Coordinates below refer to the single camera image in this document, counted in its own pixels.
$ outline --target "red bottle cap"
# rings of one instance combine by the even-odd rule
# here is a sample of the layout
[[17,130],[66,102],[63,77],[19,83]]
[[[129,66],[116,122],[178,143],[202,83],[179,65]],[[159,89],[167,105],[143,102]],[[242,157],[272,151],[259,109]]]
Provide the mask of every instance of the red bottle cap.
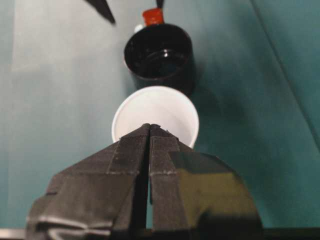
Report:
[[149,26],[152,24],[163,24],[164,23],[164,15],[162,13],[161,8],[152,8],[146,10],[142,13],[144,18],[145,25]]

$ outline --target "teal table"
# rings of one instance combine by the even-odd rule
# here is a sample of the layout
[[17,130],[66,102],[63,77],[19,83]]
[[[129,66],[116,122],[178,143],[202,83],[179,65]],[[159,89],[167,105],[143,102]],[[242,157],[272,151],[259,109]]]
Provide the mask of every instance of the teal table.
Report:
[[[114,113],[135,91],[123,48],[155,1],[108,3],[116,26],[85,1],[1,3],[0,228],[24,227],[54,173],[112,143]],[[164,4],[165,21],[193,41],[195,149],[239,172],[265,228],[320,226],[319,8]]]

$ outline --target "green tabletop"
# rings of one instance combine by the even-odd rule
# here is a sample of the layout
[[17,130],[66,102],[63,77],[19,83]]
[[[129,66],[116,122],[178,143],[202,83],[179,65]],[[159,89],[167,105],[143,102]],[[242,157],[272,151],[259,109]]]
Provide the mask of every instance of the green tabletop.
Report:
[[[114,113],[135,91],[123,48],[155,1],[108,3],[115,26],[85,1],[1,3],[0,228],[23,227],[53,174],[112,143]],[[319,7],[164,4],[193,42],[195,149],[239,172],[266,228],[320,226]]]

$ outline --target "black object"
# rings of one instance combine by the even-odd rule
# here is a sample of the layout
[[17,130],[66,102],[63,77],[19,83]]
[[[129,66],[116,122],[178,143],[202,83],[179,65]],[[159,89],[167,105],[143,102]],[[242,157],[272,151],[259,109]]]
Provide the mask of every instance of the black object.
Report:
[[116,20],[112,15],[112,12],[108,6],[106,0],[86,0],[89,4],[91,4],[96,11],[105,19],[107,19],[110,23],[115,24]]
[[162,85],[192,92],[195,63],[192,41],[180,27],[155,24],[134,34],[124,48],[125,64],[140,89]]
[[34,202],[26,228],[27,240],[259,240],[262,234],[254,202],[236,173],[155,124],[56,174]]
[[156,7],[162,9],[165,0],[156,0]]

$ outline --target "black cup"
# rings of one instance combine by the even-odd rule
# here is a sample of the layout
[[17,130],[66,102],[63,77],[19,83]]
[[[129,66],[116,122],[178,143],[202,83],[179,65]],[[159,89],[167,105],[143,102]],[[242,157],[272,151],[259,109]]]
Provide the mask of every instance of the black cup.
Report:
[[156,24],[134,34],[124,48],[124,61],[138,89],[167,86],[189,95],[195,63],[189,35],[172,24]]

